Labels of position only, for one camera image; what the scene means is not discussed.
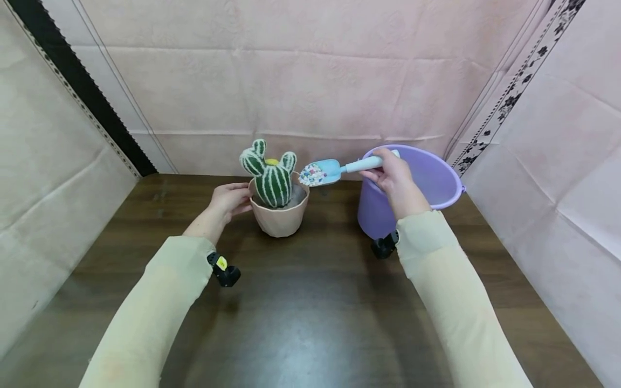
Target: table surface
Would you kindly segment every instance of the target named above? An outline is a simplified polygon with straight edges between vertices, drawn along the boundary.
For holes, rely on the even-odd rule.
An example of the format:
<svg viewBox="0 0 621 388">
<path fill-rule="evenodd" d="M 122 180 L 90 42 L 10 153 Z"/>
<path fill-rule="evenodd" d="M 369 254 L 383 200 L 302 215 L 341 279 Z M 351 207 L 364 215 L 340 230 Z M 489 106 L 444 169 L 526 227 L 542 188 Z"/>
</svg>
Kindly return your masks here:
<svg viewBox="0 0 621 388">
<path fill-rule="evenodd" d="M 141 180 L 56 296 L 0 363 L 2 387 L 77 386 L 145 265 L 209 203 L 247 178 Z M 212 279 L 184 321 L 161 387 L 450 387 L 433 325 L 396 254 L 373 257 L 356 222 L 360 182 L 312 190 L 300 230 L 236 218 L 218 250 L 242 271 Z M 535 387 L 600 387 L 467 195 L 444 214 Z"/>
</svg>

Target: beige sleeve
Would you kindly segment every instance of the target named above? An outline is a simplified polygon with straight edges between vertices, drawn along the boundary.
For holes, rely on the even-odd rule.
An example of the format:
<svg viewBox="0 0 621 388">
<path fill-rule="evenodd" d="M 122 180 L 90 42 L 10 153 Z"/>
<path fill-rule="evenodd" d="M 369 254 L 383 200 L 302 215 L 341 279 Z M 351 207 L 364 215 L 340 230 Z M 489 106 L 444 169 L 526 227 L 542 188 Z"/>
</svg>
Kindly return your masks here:
<svg viewBox="0 0 621 388">
<path fill-rule="evenodd" d="M 485 287 L 441 212 L 397 223 L 397 250 L 438 333 L 456 387 L 531 387 Z"/>
<path fill-rule="evenodd" d="M 158 386 L 181 322 L 211 276 L 214 250 L 204 238 L 166 240 L 114 315 L 80 387 Z"/>
</svg>

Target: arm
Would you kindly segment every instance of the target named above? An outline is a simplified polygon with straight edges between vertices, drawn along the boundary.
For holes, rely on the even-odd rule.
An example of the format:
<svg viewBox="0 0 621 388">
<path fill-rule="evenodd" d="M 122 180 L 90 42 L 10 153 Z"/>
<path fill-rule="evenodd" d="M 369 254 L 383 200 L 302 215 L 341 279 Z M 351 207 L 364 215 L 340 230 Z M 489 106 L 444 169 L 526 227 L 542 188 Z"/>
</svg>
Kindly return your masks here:
<svg viewBox="0 0 621 388">
<path fill-rule="evenodd" d="M 362 175 L 386 192 L 399 220 L 401 264 L 440 337 L 455 386 L 531 387 L 442 213 L 431 210 L 405 161 L 385 148 L 374 154 L 384 159 L 384 170 Z"/>
<path fill-rule="evenodd" d="M 207 256 L 231 217 L 250 209 L 247 186 L 218 187 L 183 236 L 164 242 L 114 315 L 80 387 L 158 386 L 179 327 L 211 276 Z"/>
</svg>

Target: beige plant pot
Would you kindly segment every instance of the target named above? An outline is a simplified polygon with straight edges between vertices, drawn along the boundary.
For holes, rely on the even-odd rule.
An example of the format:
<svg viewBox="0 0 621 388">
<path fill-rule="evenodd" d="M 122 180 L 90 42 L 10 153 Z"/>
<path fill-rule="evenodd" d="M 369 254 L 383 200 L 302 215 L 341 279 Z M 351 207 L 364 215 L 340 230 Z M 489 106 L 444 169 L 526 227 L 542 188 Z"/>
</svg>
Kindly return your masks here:
<svg viewBox="0 0 621 388">
<path fill-rule="evenodd" d="M 298 183 L 298 173 L 291 175 L 293 184 L 296 184 L 303 188 L 306 193 L 304 200 L 297 206 L 289 209 L 268 209 L 257 204 L 252 198 L 250 198 L 250 204 L 252 205 L 252 211 L 255 213 L 256 221 L 259 223 L 261 230 L 269 234 L 272 237 L 287 237 L 296 233 L 302 224 L 302 218 L 304 217 L 304 211 L 306 210 L 306 204 L 309 201 L 309 194 L 311 190 L 308 186 L 304 186 Z M 250 181 L 250 190 L 255 193 L 255 180 Z"/>
</svg>

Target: cactus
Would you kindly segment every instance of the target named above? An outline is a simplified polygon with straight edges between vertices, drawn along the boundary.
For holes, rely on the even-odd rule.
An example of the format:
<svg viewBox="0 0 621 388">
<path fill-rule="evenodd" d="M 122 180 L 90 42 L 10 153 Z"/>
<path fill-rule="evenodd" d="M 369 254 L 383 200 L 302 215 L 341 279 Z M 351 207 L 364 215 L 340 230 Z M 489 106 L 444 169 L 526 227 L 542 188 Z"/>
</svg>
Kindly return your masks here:
<svg viewBox="0 0 621 388">
<path fill-rule="evenodd" d="M 291 200 L 293 183 L 291 173 L 296 167 L 297 156 L 288 151 L 280 161 L 265 160 L 265 140 L 257 139 L 252 147 L 239 156 L 242 167 L 255 177 L 256 193 L 263 204 L 272 209 L 286 206 Z"/>
</svg>

